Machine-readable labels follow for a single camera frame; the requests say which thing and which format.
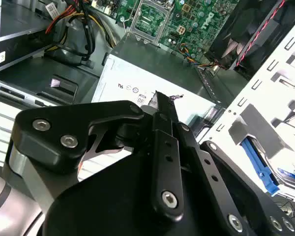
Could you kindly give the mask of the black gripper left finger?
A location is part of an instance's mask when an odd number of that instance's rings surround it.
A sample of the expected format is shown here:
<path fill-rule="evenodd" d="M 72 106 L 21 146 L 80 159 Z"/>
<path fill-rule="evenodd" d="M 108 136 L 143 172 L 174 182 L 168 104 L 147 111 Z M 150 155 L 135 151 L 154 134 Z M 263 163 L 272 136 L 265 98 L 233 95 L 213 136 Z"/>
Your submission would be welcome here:
<path fill-rule="evenodd" d="M 61 193 L 77 184 L 83 161 L 133 148 L 115 169 L 133 173 L 140 161 L 148 160 L 152 183 L 147 204 L 176 222 L 184 207 L 178 139 L 173 135 L 177 123 L 174 98 L 158 91 L 145 110 L 128 100 L 24 110 L 15 118 L 5 161 L 47 212 Z"/>

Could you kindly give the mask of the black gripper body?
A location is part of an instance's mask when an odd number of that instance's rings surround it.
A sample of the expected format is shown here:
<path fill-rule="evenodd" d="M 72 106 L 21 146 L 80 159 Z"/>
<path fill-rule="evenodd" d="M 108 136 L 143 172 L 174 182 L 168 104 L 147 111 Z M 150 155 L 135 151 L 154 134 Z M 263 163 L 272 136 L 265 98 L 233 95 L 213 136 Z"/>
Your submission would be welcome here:
<path fill-rule="evenodd" d="M 204 186 L 181 168 L 184 215 L 157 215 L 150 200 L 151 162 L 124 158 L 64 191 L 47 213 L 45 236 L 224 236 Z"/>

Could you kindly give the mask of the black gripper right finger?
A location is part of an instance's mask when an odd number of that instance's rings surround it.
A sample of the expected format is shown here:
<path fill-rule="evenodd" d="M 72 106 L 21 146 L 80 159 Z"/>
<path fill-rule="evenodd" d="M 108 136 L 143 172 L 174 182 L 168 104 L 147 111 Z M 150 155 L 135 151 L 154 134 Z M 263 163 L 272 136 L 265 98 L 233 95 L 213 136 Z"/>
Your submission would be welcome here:
<path fill-rule="evenodd" d="M 295 224 L 211 141 L 199 145 L 178 124 L 179 145 L 192 173 L 192 207 L 214 227 L 211 236 L 295 236 Z"/>

